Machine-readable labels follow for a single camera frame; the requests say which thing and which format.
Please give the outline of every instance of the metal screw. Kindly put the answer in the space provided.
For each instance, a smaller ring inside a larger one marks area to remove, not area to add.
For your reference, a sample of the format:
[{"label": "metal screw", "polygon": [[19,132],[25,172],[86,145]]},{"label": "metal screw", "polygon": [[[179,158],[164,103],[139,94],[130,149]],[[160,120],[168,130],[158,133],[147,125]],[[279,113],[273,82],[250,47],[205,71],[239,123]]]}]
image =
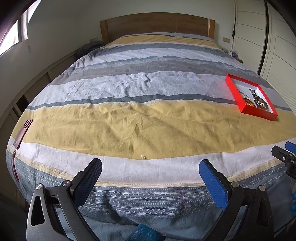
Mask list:
[{"label": "metal screw", "polygon": [[265,191],[265,187],[262,186],[262,185],[260,185],[260,186],[259,186],[259,190],[260,190],[260,191]]},{"label": "metal screw", "polygon": [[37,184],[35,188],[36,188],[36,189],[40,189],[40,188],[42,188],[42,184],[41,184],[41,183]]},{"label": "metal screw", "polygon": [[64,186],[64,187],[67,187],[67,186],[69,186],[70,185],[70,181],[69,180],[66,180],[66,181],[63,181],[62,182],[62,185]]},{"label": "metal screw", "polygon": [[238,188],[239,187],[239,184],[237,182],[232,182],[231,183],[231,186],[233,186],[234,188]]}]

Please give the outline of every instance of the blue cloth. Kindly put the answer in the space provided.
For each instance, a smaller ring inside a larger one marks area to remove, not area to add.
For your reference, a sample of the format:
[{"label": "blue cloth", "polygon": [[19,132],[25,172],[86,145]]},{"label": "blue cloth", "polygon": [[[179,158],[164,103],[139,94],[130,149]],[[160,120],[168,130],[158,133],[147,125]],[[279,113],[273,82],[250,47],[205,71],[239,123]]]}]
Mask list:
[{"label": "blue cloth", "polygon": [[146,225],[139,224],[126,241],[164,241],[165,238],[165,235],[160,234],[154,229],[151,229]]}]

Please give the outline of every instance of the white cabinet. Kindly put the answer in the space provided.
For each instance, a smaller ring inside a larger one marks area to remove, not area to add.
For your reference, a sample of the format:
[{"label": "white cabinet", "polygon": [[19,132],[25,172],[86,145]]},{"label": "white cabinet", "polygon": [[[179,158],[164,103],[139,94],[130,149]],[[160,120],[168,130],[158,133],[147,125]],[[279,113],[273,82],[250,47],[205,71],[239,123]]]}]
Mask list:
[{"label": "white cabinet", "polygon": [[236,0],[236,29],[232,50],[248,69],[258,72],[266,35],[263,0]]},{"label": "white cabinet", "polygon": [[268,5],[270,38],[261,76],[296,113],[296,37],[280,14]]}]

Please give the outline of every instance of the blue gripper pad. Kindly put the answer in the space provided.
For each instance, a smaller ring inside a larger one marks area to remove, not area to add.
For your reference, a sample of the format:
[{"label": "blue gripper pad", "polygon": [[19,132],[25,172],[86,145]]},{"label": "blue gripper pad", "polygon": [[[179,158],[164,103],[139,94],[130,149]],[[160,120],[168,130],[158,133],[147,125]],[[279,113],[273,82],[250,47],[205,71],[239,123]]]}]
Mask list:
[{"label": "blue gripper pad", "polygon": [[296,155],[296,145],[294,143],[287,141],[285,144],[285,149]]},{"label": "blue gripper pad", "polygon": [[216,205],[224,210],[228,203],[227,190],[204,160],[200,162],[199,172]]}]

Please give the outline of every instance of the striped duvet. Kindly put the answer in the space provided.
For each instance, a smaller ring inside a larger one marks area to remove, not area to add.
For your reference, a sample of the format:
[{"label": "striped duvet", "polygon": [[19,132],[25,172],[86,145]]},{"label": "striped duvet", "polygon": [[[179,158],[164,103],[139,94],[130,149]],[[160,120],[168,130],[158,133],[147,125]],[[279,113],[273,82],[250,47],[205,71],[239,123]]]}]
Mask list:
[{"label": "striped duvet", "polygon": [[[278,119],[241,114],[227,73],[260,84]],[[265,80],[207,37],[124,36],[76,61],[40,92],[13,130],[7,146],[12,177],[13,141],[27,118],[34,121],[15,156],[24,197],[30,202],[37,183],[60,185],[100,158],[102,174],[80,211],[93,227],[118,224],[111,240],[126,238],[122,224],[138,223],[168,240],[201,239],[221,212],[198,172],[204,158],[243,187],[270,188],[283,180],[292,186],[271,148],[296,142],[295,115]]]}]

